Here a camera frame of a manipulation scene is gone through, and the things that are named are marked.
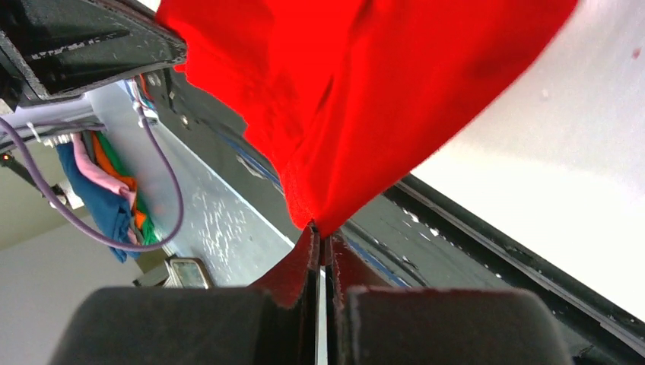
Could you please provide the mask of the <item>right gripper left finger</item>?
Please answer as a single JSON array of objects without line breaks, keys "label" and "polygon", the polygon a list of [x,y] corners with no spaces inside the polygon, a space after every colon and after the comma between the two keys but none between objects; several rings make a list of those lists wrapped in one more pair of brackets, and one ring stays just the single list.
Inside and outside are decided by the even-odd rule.
[{"label": "right gripper left finger", "polygon": [[315,364],[320,235],[245,287],[105,287],[75,311],[53,364]]}]

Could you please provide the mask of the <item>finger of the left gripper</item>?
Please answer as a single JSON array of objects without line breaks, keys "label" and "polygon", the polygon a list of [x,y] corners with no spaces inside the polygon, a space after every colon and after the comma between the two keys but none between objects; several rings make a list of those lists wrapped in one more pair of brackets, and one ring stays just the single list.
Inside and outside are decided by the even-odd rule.
[{"label": "finger of the left gripper", "polygon": [[70,100],[185,58],[141,1],[1,3],[3,107]]}]

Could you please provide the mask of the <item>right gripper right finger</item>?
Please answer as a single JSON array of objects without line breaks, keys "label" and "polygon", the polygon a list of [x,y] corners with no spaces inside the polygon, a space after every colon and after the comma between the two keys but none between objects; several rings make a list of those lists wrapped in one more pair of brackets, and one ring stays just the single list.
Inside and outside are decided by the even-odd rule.
[{"label": "right gripper right finger", "polygon": [[332,364],[570,364],[527,290],[393,287],[334,234],[325,241]]}]

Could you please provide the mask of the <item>red t-shirt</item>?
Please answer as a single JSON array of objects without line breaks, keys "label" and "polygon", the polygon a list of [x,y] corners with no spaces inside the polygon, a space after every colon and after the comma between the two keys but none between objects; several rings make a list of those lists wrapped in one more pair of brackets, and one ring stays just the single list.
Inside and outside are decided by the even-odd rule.
[{"label": "red t-shirt", "polygon": [[331,234],[500,96],[574,1],[162,1],[187,81],[246,122],[294,225]]}]

